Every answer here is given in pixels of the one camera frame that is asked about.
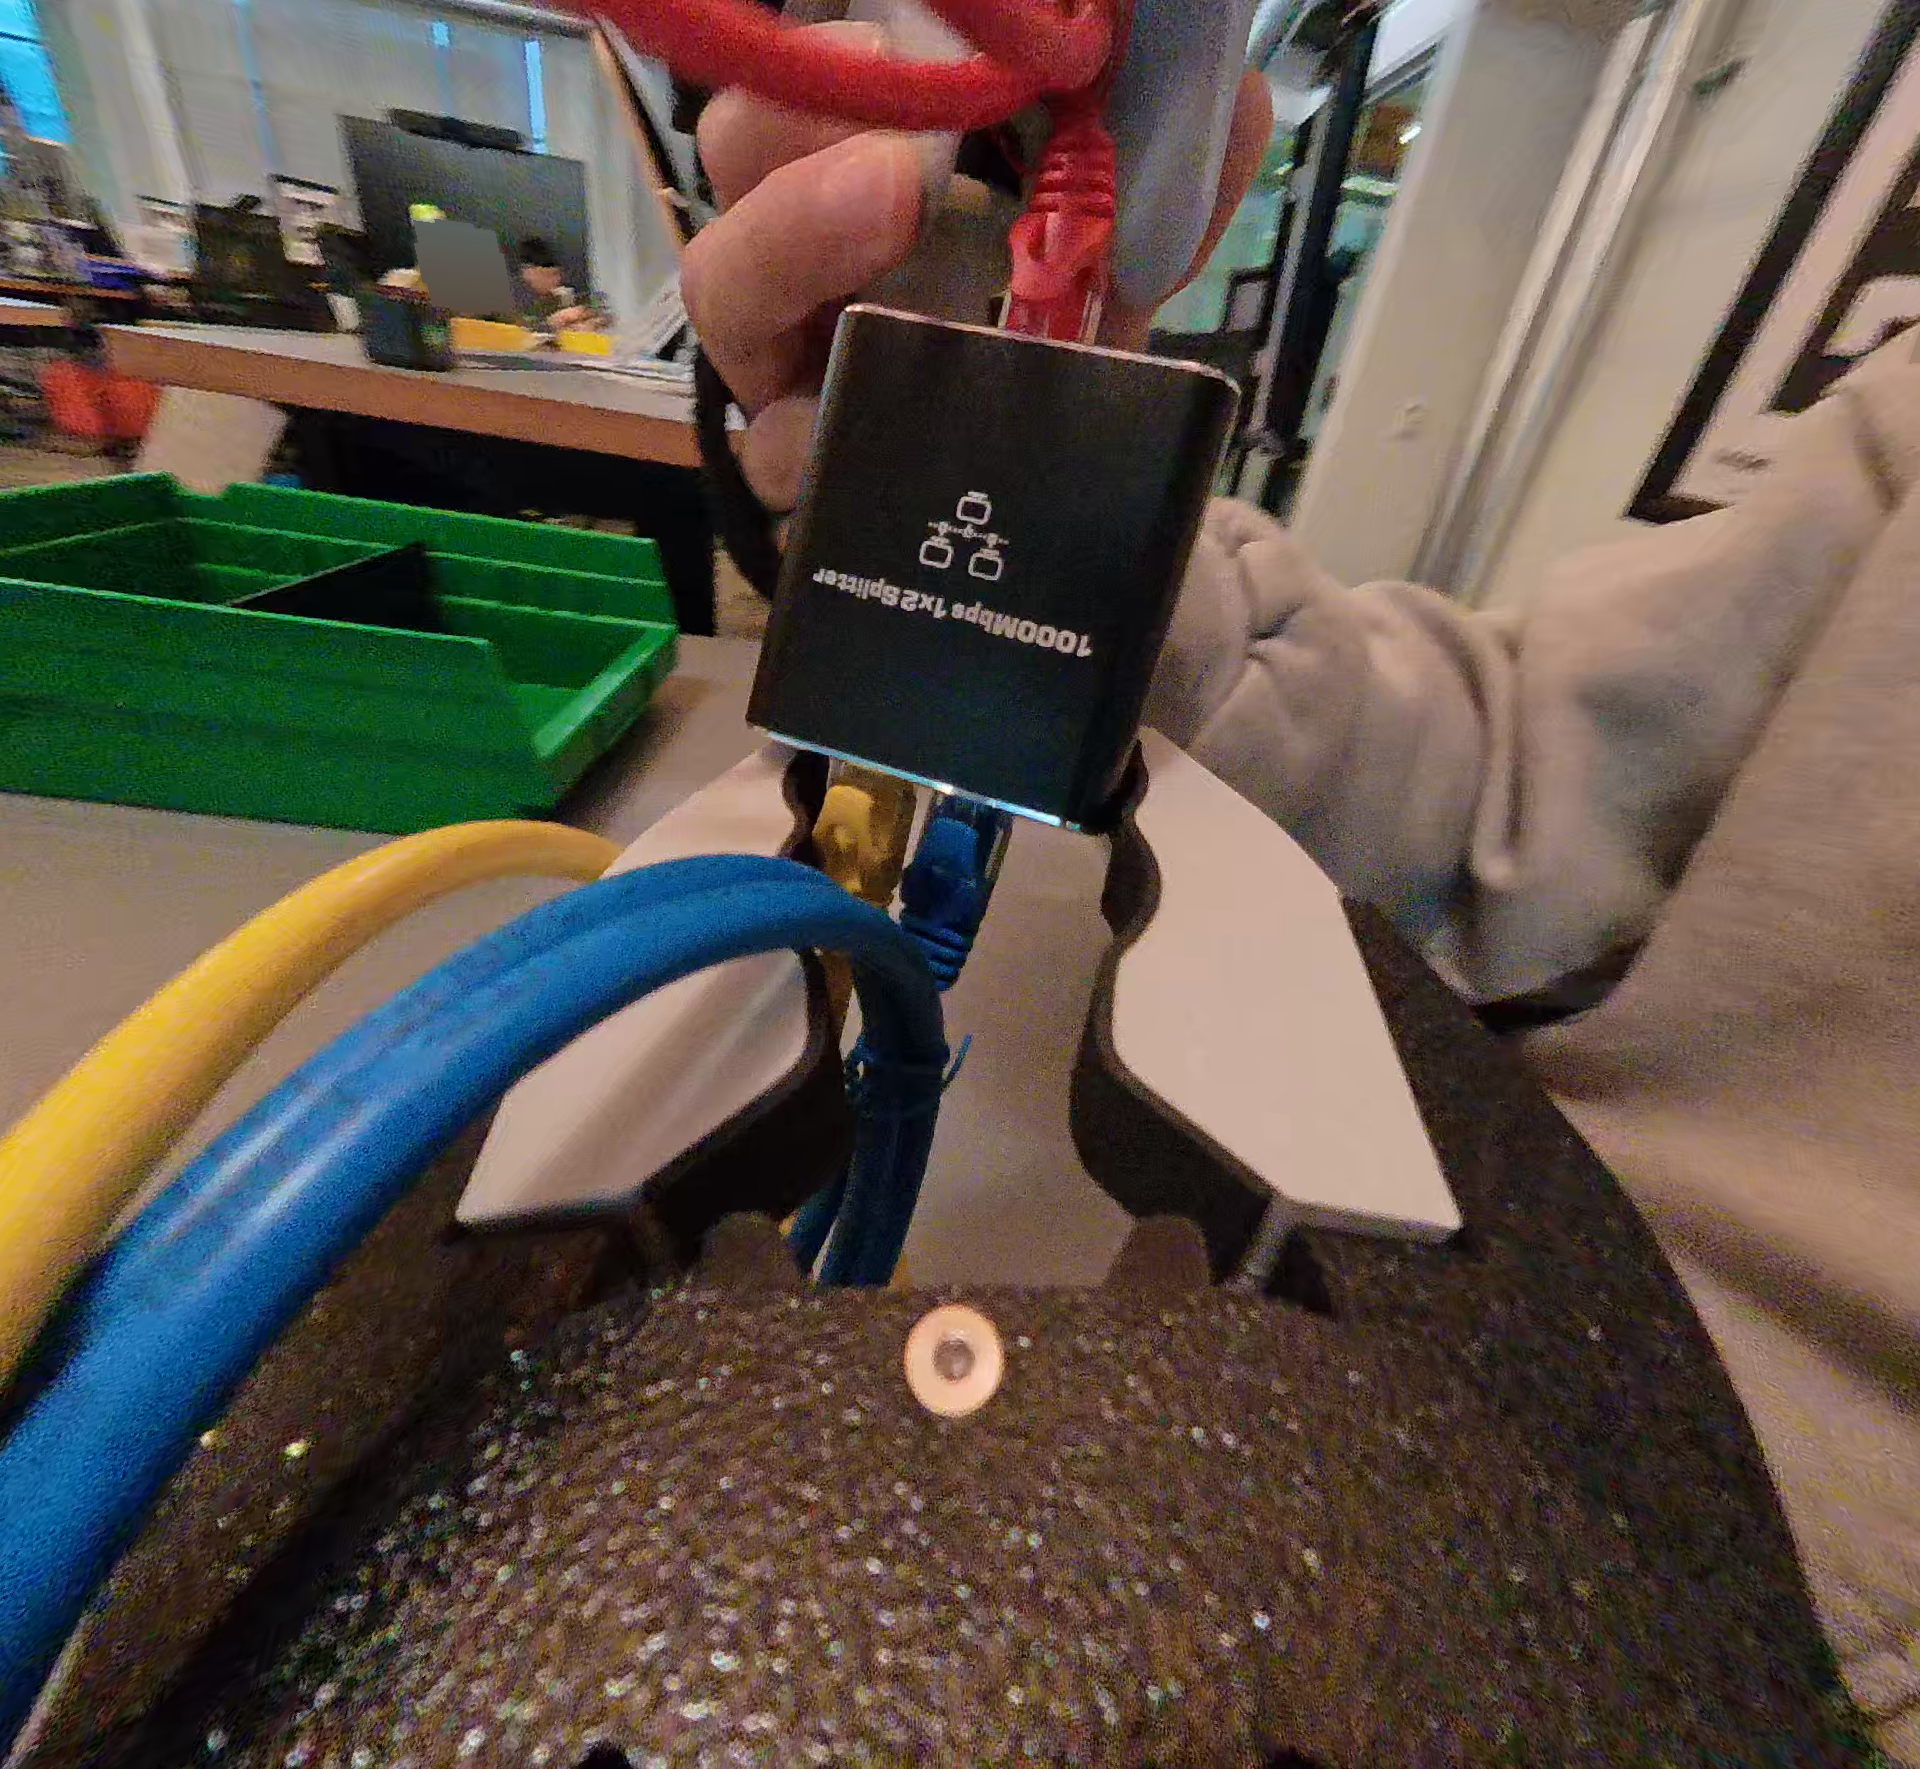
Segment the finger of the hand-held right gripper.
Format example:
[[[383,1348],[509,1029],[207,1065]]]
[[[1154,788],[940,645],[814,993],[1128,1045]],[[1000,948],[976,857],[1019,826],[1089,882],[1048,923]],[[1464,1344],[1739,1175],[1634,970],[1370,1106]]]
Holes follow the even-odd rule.
[[[1136,0],[1116,82],[1116,299],[1148,312],[1188,275],[1212,218],[1245,0]]]

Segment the green plastic bin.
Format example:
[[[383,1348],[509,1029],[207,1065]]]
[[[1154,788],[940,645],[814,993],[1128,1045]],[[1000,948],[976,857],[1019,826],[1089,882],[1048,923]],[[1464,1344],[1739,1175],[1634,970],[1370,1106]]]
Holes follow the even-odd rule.
[[[544,816],[676,664],[651,540],[292,485],[4,493],[2,786],[417,834]]]

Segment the black framed rolling panel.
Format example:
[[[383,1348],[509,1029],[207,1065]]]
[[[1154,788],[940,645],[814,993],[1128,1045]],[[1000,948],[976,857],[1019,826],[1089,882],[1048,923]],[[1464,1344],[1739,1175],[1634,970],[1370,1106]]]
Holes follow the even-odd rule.
[[[1243,430],[1245,465],[1264,465],[1250,494],[1275,520],[1288,515],[1298,485],[1303,423],[1338,297],[1338,280],[1329,273],[1334,224],[1366,106],[1381,20],[1378,0],[1341,6],[1327,57],[1327,96],[1295,149],[1291,219],[1277,260],[1258,390]]]

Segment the black framed sign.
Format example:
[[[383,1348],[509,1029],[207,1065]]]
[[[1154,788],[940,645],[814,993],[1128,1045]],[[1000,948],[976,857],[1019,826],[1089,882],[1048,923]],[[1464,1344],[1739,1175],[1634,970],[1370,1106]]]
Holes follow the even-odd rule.
[[[1919,0],[1887,0],[1627,518],[1737,504],[1794,422],[1919,318]]]

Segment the person's grey zip hoodie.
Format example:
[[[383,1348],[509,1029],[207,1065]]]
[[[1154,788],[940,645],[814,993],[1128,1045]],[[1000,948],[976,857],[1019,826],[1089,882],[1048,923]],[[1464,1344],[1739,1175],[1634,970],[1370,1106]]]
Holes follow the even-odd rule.
[[[1878,1764],[1916,1764],[1916,328],[1794,422],[1813,621],[1616,993],[1536,1065],[1754,1421]]]

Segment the dark monitor panel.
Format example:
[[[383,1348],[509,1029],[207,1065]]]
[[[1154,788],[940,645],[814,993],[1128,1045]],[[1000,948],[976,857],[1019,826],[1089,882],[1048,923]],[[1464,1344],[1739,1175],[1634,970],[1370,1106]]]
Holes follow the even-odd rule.
[[[416,260],[414,208],[428,203],[446,219],[491,231],[512,262],[522,241],[541,239],[573,288],[593,289],[581,162],[472,149],[359,116],[340,116],[339,131],[375,275]]]

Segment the person's right hand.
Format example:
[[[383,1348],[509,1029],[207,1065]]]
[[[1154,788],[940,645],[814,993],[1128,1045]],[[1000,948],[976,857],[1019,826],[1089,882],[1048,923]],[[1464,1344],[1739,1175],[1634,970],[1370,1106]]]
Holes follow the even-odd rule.
[[[745,430],[731,455],[774,531],[804,494],[828,353],[864,296],[983,321],[1010,275],[1014,198],[967,175],[927,208],[927,134],[715,94],[695,132],[718,203],[684,252],[701,353]]]

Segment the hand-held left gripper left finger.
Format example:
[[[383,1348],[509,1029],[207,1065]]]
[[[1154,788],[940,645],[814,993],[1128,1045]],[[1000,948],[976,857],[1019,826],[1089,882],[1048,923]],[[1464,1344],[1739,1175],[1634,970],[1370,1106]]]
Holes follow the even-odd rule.
[[[455,1220],[470,1235],[624,1222],[695,1236],[796,1212],[852,1150],[829,976],[779,949],[661,989],[499,1099]]]

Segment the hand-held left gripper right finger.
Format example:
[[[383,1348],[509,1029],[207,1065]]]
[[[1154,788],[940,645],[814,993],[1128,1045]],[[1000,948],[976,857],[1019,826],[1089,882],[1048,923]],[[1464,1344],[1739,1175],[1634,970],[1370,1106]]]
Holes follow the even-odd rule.
[[[1108,834],[1111,940],[1071,1073],[1080,1166],[1264,1286],[1304,1228],[1441,1244],[1464,1217],[1334,882],[1162,734]]]

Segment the black ethernet splitter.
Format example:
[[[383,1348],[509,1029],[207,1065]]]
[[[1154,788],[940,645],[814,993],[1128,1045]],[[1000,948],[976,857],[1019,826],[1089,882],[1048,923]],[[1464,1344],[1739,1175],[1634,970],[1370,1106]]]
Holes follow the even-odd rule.
[[[1209,364],[852,305],[747,721],[1103,829],[1235,413]]]

